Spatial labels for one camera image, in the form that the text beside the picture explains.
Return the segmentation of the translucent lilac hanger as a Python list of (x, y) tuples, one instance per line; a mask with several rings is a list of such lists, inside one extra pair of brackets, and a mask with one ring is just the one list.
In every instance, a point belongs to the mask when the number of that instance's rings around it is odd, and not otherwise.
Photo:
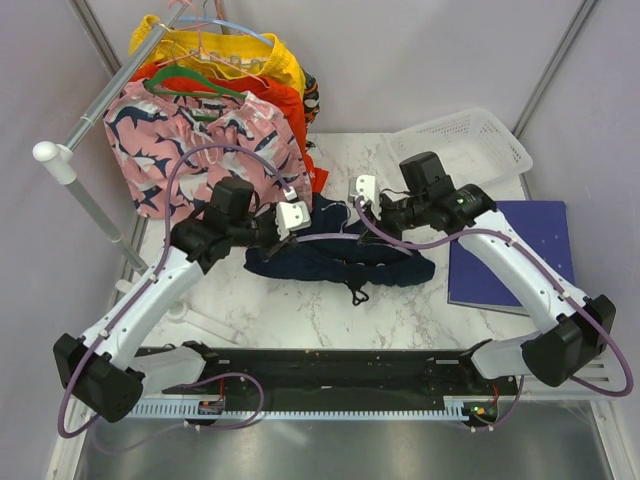
[(332, 201), (327, 206), (322, 207), (321, 211), (327, 210), (333, 206), (339, 206), (346, 212), (346, 219), (342, 222), (340, 230), (333, 233), (317, 233), (307, 235), (297, 235), (296, 240), (298, 243), (312, 242), (312, 241), (351, 241), (356, 242), (358, 245), (364, 245), (363, 235), (355, 233), (345, 233), (344, 227), (347, 225), (351, 217), (351, 211), (345, 201)]

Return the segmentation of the navy blue shorts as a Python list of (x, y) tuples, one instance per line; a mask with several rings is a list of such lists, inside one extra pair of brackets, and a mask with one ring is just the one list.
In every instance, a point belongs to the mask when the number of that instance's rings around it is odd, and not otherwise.
[[(330, 202), (320, 194), (313, 196), (311, 225), (297, 235), (333, 233), (340, 230), (346, 212), (339, 206), (321, 211)], [(350, 220), (345, 233), (361, 234), (366, 227)], [(386, 287), (411, 287), (434, 277), (435, 264), (416, 251), (379, 245), (360, 246), (351, 241), (312, 241), (298, 243), (297, 248), (262, 260), (256, 249), (245, 253), (244, 268), (258, 276), (306, 282), (326, 281), (345, 285), (352, 294), (352, 304), (369, 300), (363, 290), (367, 284)]]

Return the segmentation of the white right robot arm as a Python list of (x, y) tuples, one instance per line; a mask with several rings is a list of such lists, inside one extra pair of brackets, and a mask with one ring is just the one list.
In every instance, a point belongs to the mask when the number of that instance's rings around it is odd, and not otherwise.
[(350, 198), (369, 231), (407, 248), (403, 232), (429, 226), (445, 233), (480, 260), (524, 307), (536, 330), (528, 336), (485, 341), (458, 368), (458, 381), (477, 394), (494, 378), (532, 375), (558, 387), (607, 347), (616, 308), (600, 295), (590, 298), (555, 272), (510, 225), (480, 187), (455, 187), (433, 152), (400, 164), (407, 196), (392, 200), (372, 175), (350, 183)]

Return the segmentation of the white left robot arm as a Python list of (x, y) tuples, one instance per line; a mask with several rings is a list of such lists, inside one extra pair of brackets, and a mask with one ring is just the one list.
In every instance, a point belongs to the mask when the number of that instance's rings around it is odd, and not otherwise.
[(211, 199), (176, 223), (163, 250), (131, 290), (81, 336), (62, 335), (53, 346), (66, 397), (75, 397), (115, 423), (149, 394), (177, 384), (208, 393), (219, 369), (191, 346), (140, 357), (142, 342), (161, 318), (234, 247), (279, 250), (293, 232), (309, 226), (308, 206), (287, 192), (261, 214), (250, 210), (251, 183), (226, 177)]

